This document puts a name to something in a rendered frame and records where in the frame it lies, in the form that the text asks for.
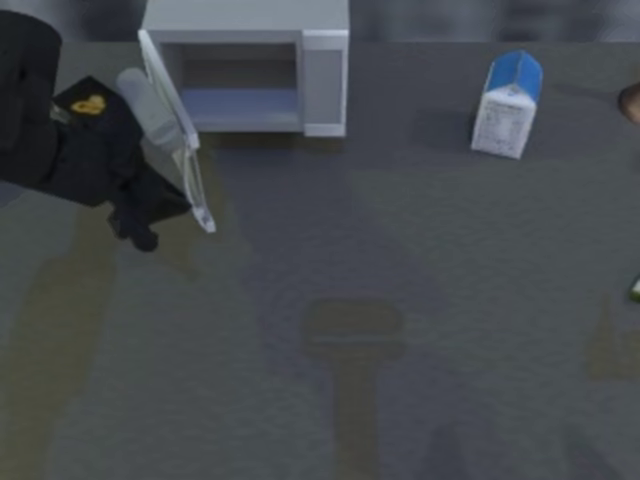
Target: yellow logo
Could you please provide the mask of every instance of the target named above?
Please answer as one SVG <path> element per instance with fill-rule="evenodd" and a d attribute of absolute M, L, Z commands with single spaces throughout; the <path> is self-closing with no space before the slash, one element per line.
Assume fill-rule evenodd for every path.
<path fill-rule="evenodd" d="M 107 107 L 107 103 L 100 95 L 91 95 L 87 100 L 81 100 L 71 105 L 71 110 L 84 115 L 100 115 Z"/>

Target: gray table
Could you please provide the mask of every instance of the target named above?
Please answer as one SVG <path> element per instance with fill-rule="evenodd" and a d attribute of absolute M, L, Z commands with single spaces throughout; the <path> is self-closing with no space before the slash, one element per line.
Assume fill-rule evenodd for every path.
<path fill-rule="evenodd" d="M 354 45 L 342 150 L 218 139 L 219 234 L 185 217 L 154 256 L 105 242 L 103 213 L 35 194 L 0 210 L 7 478 L 333 479 L 343 420 L 300 324 L 363 297 L 405 330 L 377 378 L 382 479 L 634 478 L 640 390 L 606 354 L 638 328 L 638 131 L 614 102 L 636 47 L 531 47 L 545 87 L 519 163 L 466 134 L 515 47 Z M 59 87 L 136 62 L 132 44 L 69 44 Z"/>

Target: milk carton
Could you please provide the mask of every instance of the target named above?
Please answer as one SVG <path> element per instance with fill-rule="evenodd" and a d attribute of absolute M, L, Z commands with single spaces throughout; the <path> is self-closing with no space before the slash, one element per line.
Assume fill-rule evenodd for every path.
<path fill-rule="evenodd" d="M 542 88 L 542 67 L 524 50 L 499 56 L 482 92 L 471 149 L 520 159 Z"/>

